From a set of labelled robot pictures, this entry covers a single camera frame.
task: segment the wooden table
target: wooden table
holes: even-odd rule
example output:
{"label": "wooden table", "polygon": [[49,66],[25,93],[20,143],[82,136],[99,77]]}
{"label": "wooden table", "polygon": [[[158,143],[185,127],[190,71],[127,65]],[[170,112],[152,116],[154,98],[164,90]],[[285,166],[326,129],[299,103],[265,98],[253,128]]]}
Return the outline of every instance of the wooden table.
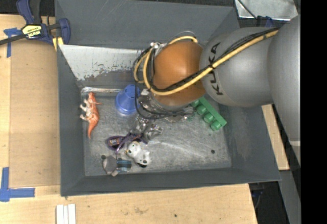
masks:
{"label": "wooden table", "polygon": [[[4,29],[12,27],[21,28],[24,24],[24,19],[21,16],[0,15],[0,39],[6,38],[2,32]],[[27,41],[24,39],[21,41],[12,44],[12,52],[19,51],[19,48],[51,47],[41,42]],[[12,86],[11,62],[13,60],[6,58],[6,52],[7,46],[0,46],[0,170],[2,167],[9,166],[10,173],[12,173],[10,187],[26,186],[25,183],[32,183],[33,181],[36,183],[42,183],[43,181],[47,185],[36,186],[34,198],[16,198],[11,199],[8,203],[0,202],[0,223],[55,223],[55,208],[58,204],[76,205],[77,224],[257,223],[249,186],[247,184],[183,190],[61,197],[60,185],[58,183],[59,178],[56,177],[58,167],[48,165],[53,160],[56,160],[53,162],[54,165],[58,163],[58,151],[55,150],[56,152],[53,155],[46,153],[46,163],[42,161],[44,151],[53,150],[53,141],[42,141],[40,136],[32,132],[33,124],[29,126],[31,132],[27,132],[22,136],[17,134],[19,132],[19,125],[14,128],[10,126],[10,118],[13,124],[17,124],[17,116],[13,118],[12,114],[10,114],[11,108],[16,105],[11,104],[10,99],[17,98],[17,96],[12,96],[10,91]],[[24,76],[25,73],[27,74],[27,71],[22,70],[21,73],[15,73],[16,79],[19,76]],[[40,82],[38,83],[42,84],[43,79],[39,78],[39,80]],[[19,93],[16,88],[12,88],[12,92]],[[27,110],[22,109],[22,114],[26,113],[28,115],[31,112],[33,113],[33,110],[28,110],[29,104],[24,104],[23,107],[25,105]],[[271,106],[264,106],[263,111],[279,169],[289,169]],[[51,138],[51,135],[44,136],[44,138]],[[30,152],[30,147],[26,146],[29,143],[31,145],[39,143],[38,149],[40,151],[35,149],[35,152]],[[53,172],[50,173],[52,177],[49,178],[49,169],[43,163],[48,168],[53,169]],[[39,175],[45,172],[48,174],[44,174],[45,177],[42,179],[38,174],[35,174],[36,171],[40,173]]]}

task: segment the white toy animal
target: white toy animal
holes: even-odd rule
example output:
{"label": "white toy animal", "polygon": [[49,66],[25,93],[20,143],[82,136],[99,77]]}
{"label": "white toy animal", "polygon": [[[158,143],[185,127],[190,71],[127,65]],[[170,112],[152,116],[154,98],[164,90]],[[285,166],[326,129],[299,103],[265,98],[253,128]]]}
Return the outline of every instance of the white toy animal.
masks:
{"label": "white toy animal", "polygon": [[125,151],[128,157],[134,159],[134,161],[141,167],[145,168],[150,164],[150,152],[143,150],[141,144],[137,141],[131,142],[127,146],[127,150]]}

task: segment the blue tape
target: blue tape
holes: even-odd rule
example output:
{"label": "blue tape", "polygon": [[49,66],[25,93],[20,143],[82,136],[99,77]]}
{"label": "blue tape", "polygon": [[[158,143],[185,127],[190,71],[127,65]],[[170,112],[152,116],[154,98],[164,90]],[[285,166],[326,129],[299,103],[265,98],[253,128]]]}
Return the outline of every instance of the blue tape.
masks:
{"label": "blue tape", "polygon": [[[9,29],[4,29],[4,33],[9,37],[12,37],[13,35],[20,35],[21,30],[17,28],[9,28]],[[7,58],[11,56],[11,42],[7,44]]]}
{"label": "blue tape", "polygon": [[9,167],[2,169],[0,202],[8,202],[11,198],[34,196],[35,188],[9,189]]}

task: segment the small toy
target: small toy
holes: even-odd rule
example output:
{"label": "small toy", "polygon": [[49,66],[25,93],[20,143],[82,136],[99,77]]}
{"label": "small toy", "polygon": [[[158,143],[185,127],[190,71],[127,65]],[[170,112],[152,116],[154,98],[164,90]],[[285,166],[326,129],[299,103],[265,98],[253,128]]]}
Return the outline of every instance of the small toy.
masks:
{"label": "small toy", "polygon": [[124,146],[125,143],[131,141],[143,141],[143,134],[132,134],[128,133],[126,136],[111,136],[107,139],[106,143],[109,149],[114,150],[116,154],[118,154],[119,150]]}
{"label": "small toy", "polygon": [[117,154],[116,157],[105,155],[101,156],[102,166],[105,172],[108,175],[116,176],[121,172],[128,172],[132,167],[132,163],[128,160],[123,160],[120,154]]}
{"label": "small toy", "polygon": [[133,141],[128,145],[125,154],[128,157],[133,158],[135,163],[137,163],[142,168],[145,168],[151,162],[150,152],[143,150],[141,144],[137,141]]}
{"label": "small toy", "polygon": [[86,114],[85,114],[85,117],[83,116],[83,114],[81,114],[80,118],[83,120],[87,120],[89,122],[87,135],[88,135],[88,138],[90,139],[91,132],[95,128],[95,126],[98,124],[98,121],[100,119],[97,105],[102,104],[102,103],[97,103],[95,94],[93,92],[90,92],[88,94],[88,99],[87,100],[85,99],[84,102],[86,104],[86,107],[84,107],[81,104],[80,108],[84,112],[86,112]]}
{"label": "small toy", "polygon": [[201,97],[191,103],[196,108],[199,115],[203,115],[203,120],[210,124],[213,131],[220,129],[227,124],[226,120],[215,110],[214,107],[204,98]]}

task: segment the yellow cable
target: yellow cable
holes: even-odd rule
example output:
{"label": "yellow cable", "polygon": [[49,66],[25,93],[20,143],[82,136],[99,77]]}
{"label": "yellow cable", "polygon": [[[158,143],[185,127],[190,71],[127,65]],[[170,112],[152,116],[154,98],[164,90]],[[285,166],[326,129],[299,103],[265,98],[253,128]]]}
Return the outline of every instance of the yellow cable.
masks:
{"label": "yellow cable", "polygon": [[147,86],[148,89],[150,89],[154,94],[157,94],[159,96],[166,96],[166,95],[171,95],[173,93],[182,91],[184,89],[186,89],[187,87],[191,86],[192,84],[196,83],[198,80],[200,80],[201,78],[203,78],[204,76],[206,76],[209,72],[211,72],[214,68],[217,68],[220,64],[222,64],[223,62],[229,60],[231,57],[235,56],[236,54],[240,53],[241,51],[243,51],[244,49],[264,40],[267,39],[269,37],[274,36],[278,31],[273,31],[270,33],[267,33],[265,35],[259,36],[257,38],[252,39],[251,41],[241,45],[240,47],[236,48],[234,51],[232,51],[231,53],[227,54],[226,56],[224,56],[223,58],[219,59],[218,61],[216,61],[215,63],[213,63],[212,68],[208,67],[206,70],[204,70],[202,73],[200,73],[198,76],[196,76],[194,79],[190,80],[189,82],[185,83],[184,85],[174,89],[174,90],[170,90],[170,91],[166,91],[166,92],[160,92],[160,91],[156,91],[154,89],[151,88],[149,82],[148,82],[148,78],[147,78],[147,65],[150,59],[150,53],[153,49],[151,49],[147,54],[146,54],[146,60],[144,62],[144,66],[143,66],[143,78],[144,78],[144,82]]}
{"label": "yellow cable", "polygon": [[[195,43],[198,42],[198,40],[197,40],[195,37],[193,37],[193,36],[181,36],[181,37],[178,37],[178,38],[172,40],[169,44],[172,44],[172,43],[177,42],[177,41],[180,41],[180,40],[185,40],[185,39],[191,39],[191,40],[194,41]],[[138,67],[139,67],[140,64],[143,62],[143,60],[144,60],[144,58],[145,58],[146,56],[147,56],[147,54],[145,54],[145,55],[144,55],[144,56],[143,56],[143,57],[138,61],[138,63],[137,63],[136,66],[135,66],[135,69],[134,69],[134,79],[135,79],[137,82],[139,82],[139,83],[144,83],[144,81],[139,81],[139,80],[138,80],[138,77],[137,77],[137,70],[138,70]]]}
{"label": "yellow cable", "polygon": [[149,62],[149,59],[150,59],[150,55],[151,55],[151,52],[152,52],[153,48],[151,48],[149,50],[149,52],[145,55],[146,56],[146,59],[144,61],[144,65],[143,65],[143,79],[144,79],[144,83],[146,85],[146,87],[148,89],[151,89],[151,86],[148,82],[148,77],[147,77],[147,66],[148,66],[148,62]]}
{"label": "yellow cable", "polygon": [[137,69],[138,67],[140,66],[140,64],[143,62],[144,58],[146,57],[147,55],[143,55],[142,58],[138,61],[138,63],[136,64],[135,66],[135,69],[134,69],[134,79],[139,82],[139,83],[143,83],[144,81],[139,81],[138,80],[138,77],[137,77]]}
{"label": "yellow cable", "polygon": [[184,40],[184,39],[191,39],[192,41],[194,41],[194,42],[198,42],[198,40],[195,38],[195,37],[193,37],[193,36],[181,36],[181,37],[178,37],[178,38],[176,38],[176,39],[174,39],[174,40],[172,40],[170,43],[168,43],[168,44],[172,44],[172,43],[174,43],[174,42],[177,42],[177,41],[180,41],[180,40]]}

